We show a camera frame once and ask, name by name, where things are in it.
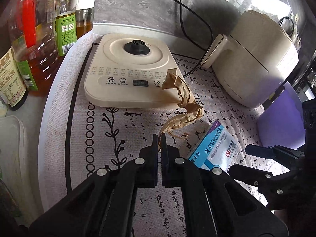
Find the air fryer handle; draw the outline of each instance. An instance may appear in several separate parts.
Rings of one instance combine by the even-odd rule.
[[[217,59],[217,57],[221,54],[224,50],[234,50],[234,45],[230,41],[231,37],[226,36],[224,34],[219,34],[214,42],[212,43],[211,47],[206,53],[206,56],[201,62],[203,68],[208,69],[213,62]]]

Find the black cable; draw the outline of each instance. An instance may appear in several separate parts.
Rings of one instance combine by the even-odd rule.
[[[183,34],[186,36],[186,38],[188,38],[188,40],[190,40],[193,44],[197,45],[191,38],[189,38],[184,30],[184,27],[183,27],[183,20],[182,20],[182,6],[184,8],[186,8],[188,11],[190,11],[191,13],[193,13],[196,17],[198,17],[207,27],[208,29],[210,30],[211,32],[211,43],[210,45],[208,46],[207,50],[204,50],[203,48],[201,48],[199,45],[197,45],[199,48],[201,48],[202,50],[206,51],[204,53],[204,55],[202,56],[202,58],[199,60],[199,62],[197,63],[197,65],[188,73],[186,73],[185,75],[183,75],[183,77],[187,77],[189,76],[190,74],[192,74],[192,72],[194,72],[201,64],[202,60],[204,59],[204,57],[206,56],[206,53],[207,51],[209,50],[209,48],[211,47],[212,43],[213,43],[213,31],[212,31],[212,28],[211,26],[204,20],[202,19],[198,14],[196,14],[193,10],[191,10],[188,6],[186,6],[185,4],[182,3],[182,0],[178,1],[178,0],[172,0],[174,2],[176,2],[177,4],[179,4],[180,6],[180,23],[181,23],[181,28],[182,28],[182,31],[183,31]]]
[[[293,33],[294,33],[295,24],[294,24],[293,20],[292,20],[290,17],[286,16],[286,17],[283,17],[282,19],[279,20],[279,26],[282,25],[282,23],[283,23],[284,20],[290,20],[290,21],[292,22],[293,29],[292,29],[292,31],[291,31],[291,34],[289,35],[290,37],[292,37],[292,35],[293,35]]]
[[[180,0],[180,3],[179,3],[179,13],[180,13],[180,25],[181,25],[181,29],[182,29],[182,32],[184,34],[184,36],[191,42],[193,43],[194,45],[196,45],[198,48],[200,48],[201,50],[203,51],[207,51],[205,48],[203,48],[202,46],[200,46],[199,44],[197,44],[196,42],[194,42],[189,36],[188,34],[186,33],[185,29],[184,29],[184,24],[183,24],[183,18],[182,18],[182,0]]]

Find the blue and white box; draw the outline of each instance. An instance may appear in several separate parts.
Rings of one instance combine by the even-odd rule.
[[[214,167],[220,167],[226,172],[236,146],[236,140],[216,120],[205,136],[196,144],[188,160],[202,169],[211,170]]]

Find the paper bag scrap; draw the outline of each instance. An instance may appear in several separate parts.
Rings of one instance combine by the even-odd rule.
[[[200,119],[204,115],[204,109],[203,106],[196,103],[190,88],[184,82],[184,80],[181,77],[177,76],[177,69],[168,69],[166,79],[162,83],[162,90],[171,88],[178,89],[178,95],[180,98],[180,103],[178,103],[178,106],[180,108],[185,108],[187,113],[176,115],[169,119],[161,128],[159,136],[167,132],[169,135],[175,138],[184,140],[188,137],[188,133],[185,133],[184,137],[180,137],[174,135],[172,133],[172,130],[190,125],[197,119]]]

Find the digital display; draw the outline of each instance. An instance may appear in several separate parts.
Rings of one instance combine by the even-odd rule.
[[[135,80],[133,79],[133,85],[137,87],[148,87],[147,80]]]

